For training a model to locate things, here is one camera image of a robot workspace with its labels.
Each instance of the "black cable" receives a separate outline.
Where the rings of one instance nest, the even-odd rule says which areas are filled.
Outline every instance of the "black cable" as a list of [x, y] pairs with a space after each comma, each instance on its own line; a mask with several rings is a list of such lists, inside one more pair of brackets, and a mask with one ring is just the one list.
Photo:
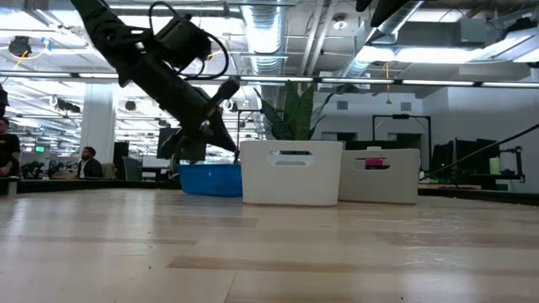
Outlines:
[[164, 7], [168, 8], [172, 12], [172, 14], [174, 16], [178, 16], [178, 12], [176, 12], [174, 10], [174, 8], [172, 6], [170, 6], [170, 4], [168, 4], [168, 3], [164, 2], [164, 1], [156, 1], [156, 2], [152, 3], [152, 5], [150, 5], [150, 8], [148, 9], [148, 18], [150, 19], [150, 29], [152, 30], [152, 34], [153, 34], [153, 20], [152, 20], [153, 9], [157, 5], [163, 5]]
[[211, 75], [211, 76], [207, 76], [207, 77], [195, 76], [190, 80], [213, 80], [213, 79], [217, 79], [220, 76], [223, 76], [228, 71], [228, 65], [230, 64], [230, 58], [228, 56], [227, 48], [224, 46], [224, 44], [222, 44], [222, 42], [219, 41], [219, 39], [217, 39], [217, 37], [215, 37], [214, 35], [212, 35], [212, 34], [210, 34], [208, 32], [205, 32], [205, 33], [208, 35], [208, 37], [210, 39], [214, 40], [219, 45], [219, 47], [221, 47], [222, 53], [225, 56], [225, 66], [222, 68], [222, 70], [220, 72], [218, 72], [215, 75]]
[[199, 76], [202, 74], [202, 72], [204, 72], [204, 69], [205, 69], [205, 61], [204, 60], [201, 60], [200, 62], [202, 62], [202, 66], [200, 67], [200, 70], [199, 72], [194, 75], [194, 76], [186, 76], [185, 77], [185, 81], [189, 81], [189, 80], [196, 80], [196, 79], [200, 79]]
[[512, 141], [512, 140], [514, 140], [514, 139], [516, 139], [516, 138], [519, 138], [519, 137], [521, 137], [521, 136], [523, 136], [523, 135], [525, 135], [525, 134], [527, 134], [527, 133], [529, 133], [529, 132], [532, 132], [532, 131], [534, 131], [534, 130], [536, 130], [536, 129], [539, 129], [539, 124], [533, 125], [533, 126], [530, 127], [529, 129], [524, 130], [524, 131], [521, 131], [520, 133], [518, 133], [518, 134], [516, 134], [516, 135], [514, 135], [514, 136], [511, 136], [511, 137], [509, 137], [509, 138], [507, 138], [507, 139], [503, 139], [502, 141], [495, 142], [495, 143], [493, 143], [493, 144], [491, 144], [491, 145], [489, 145], [489, 146], [483, 147], [482, 149], [480, 149], [480, 150], [478, 150], [478, 151], [472, 152], [471, 154], [465, 156], [464, 158], [462, 158], [462, 159], [460, 159], [460, 160], [458, 160], [458, 161], [456, 161], [456, 162], [453, 162], [453, 163], [451, 163], [451, 164], [449, 164], [449, 165], [446, 165], [446, 166], [444, 166], [444, 167], [442, 167], [442, 168], [440, 168], [440, 169], [435, 170], [435, 171], [432, 172], [432, 173], [429, 173], [428, 176], [425, 176], [425, 177], [421, 178], [419, 181], [422, 181], [422, 180], [425, 180], [425, 179], [427, 179], [427, 178], [430, 178], [430, 176], [435, 175], [435, 174], [437, 174], [437, 173], [439, 173], [439, 172], [441, 172], [441, 171], [444, 171], [444, 170], [446, 170], [447, 168], [454, 167], [454, 166], [456, 166], [458, 163], [460, 163], [460, 162], [462, 162], [462, 161], [464, 161], [464, 160], [466, 160], [466, 159], [468, 159], [468, 158], [470, 158], [470, 157], [473, 157], [473, 156], [477, 155], [478, 153], [484, 152], [484, 151], [486, 151], [486, 150], [488, 150], [488, 149], [490, 149], [490, 148], [492, 148], [492, 147], [500, 146], [500, 145], [502, 145], [502, 144], [504, 144], [504, 143], [507, 143], [507, 142]]
[[[152, 31], [152, 34], [154, 34], [153, 33], [153, 21], [152, 21], [153, 9], [157, 5], [163, 5], [164, 7], [168, 8], [175, 16], [179, 16], [178, 12], [176, 12], [174, 10], [174, 8], [172, 6], [170, 6], [170, 4], [168, 4], [168, 3], [164, 2], [164, 1], [156, 1], [156, 2], [152, 3], [150, 8], [148, 9], [148, 18], [150, 20], [150, 30]], [[187, 76], [185, 78], [185, 80], [213, 80], [213, 79], [217, 79], [220, 76], [223, 76], [228, 71], [228, 65], [230, 64], [230, 58], [228, 56], [227, 48], [224, 46], [224, 44], [222, 44], [222, 42], [219, 41], [219, 39], [217, 39], [217, 37], [215, 37], [214, 35], [206, 32], [206, 31], [204, 31], [204, 32], [208, 36], [208, 38], [214, 40], [219, 45], [219, 47], [221, 47], [222, 53], [225, 56], [225, 66], [223, 67], [222, 71], [220, 71], [219, 73], [217, 73], [215, 75], [211, 75], [211, 76], [207, 76], [207, 77], [201, 77], [200, 74], [204, 71], [204, 68], [205, 68], [205, 63], [204, 63], [204, 61], [202, 61], [202, 68], [200, 69], [200, 72], [195, 76]], [[178, 71], [176, 73], [176, 75], [181, 75], [181, 72], [182, 71]]]

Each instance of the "man sitting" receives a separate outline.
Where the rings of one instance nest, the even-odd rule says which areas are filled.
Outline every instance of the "man sitting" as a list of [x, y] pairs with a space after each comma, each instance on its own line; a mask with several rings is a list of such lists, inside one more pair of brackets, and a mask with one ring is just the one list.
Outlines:
[[83, 149], [82, 161], [78, 163], [77, 178], [102, 178], [101, 163], [94, 159], [95, 150], [91, 146]]
[[20, 142], [8, 130], [9, 120], [0, 118], [0, 177], [19, 175]]

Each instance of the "black metal frame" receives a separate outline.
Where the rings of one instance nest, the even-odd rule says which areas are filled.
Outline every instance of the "black metal frame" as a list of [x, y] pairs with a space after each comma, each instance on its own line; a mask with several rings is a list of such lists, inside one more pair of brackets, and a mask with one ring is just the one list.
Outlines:
[[409, 120], [410, 118], [427, 120], [428, 136], [429, 136], [429, 167], [430, 159], [432, 158], [432, 119], [425, 115], [411, 114], [374, 114], [372, 115], [372, 141], [376, 141], [376, 118], [392, 118], [393, 120]]

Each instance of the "person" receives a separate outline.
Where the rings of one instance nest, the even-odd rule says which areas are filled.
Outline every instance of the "person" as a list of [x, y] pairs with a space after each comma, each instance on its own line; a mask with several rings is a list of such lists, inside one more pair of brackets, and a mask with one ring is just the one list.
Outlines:
[[0, 84], [0, 118], [6, 114], [6, 106], [9, 106], [8, 92], [3, 90], [2, 84]]
[[9, 120], [0, 118], [0, 176], [19, 175], [20, 141], [9, 134]]
[[95, 158], [95, 150], [91, 146], [83, 148], [82, 161], [78, 163], [77, 178], [102, 178], [101, 163]]

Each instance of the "white column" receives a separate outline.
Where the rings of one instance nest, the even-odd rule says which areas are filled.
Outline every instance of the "white column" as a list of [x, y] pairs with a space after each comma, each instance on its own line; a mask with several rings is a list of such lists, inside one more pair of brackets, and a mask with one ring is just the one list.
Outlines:
[[87, 84], [84, 95], [81, 147], [95, 149], [95, 158], [101, 163], [113, 161], [116, 126], [116, 85]]

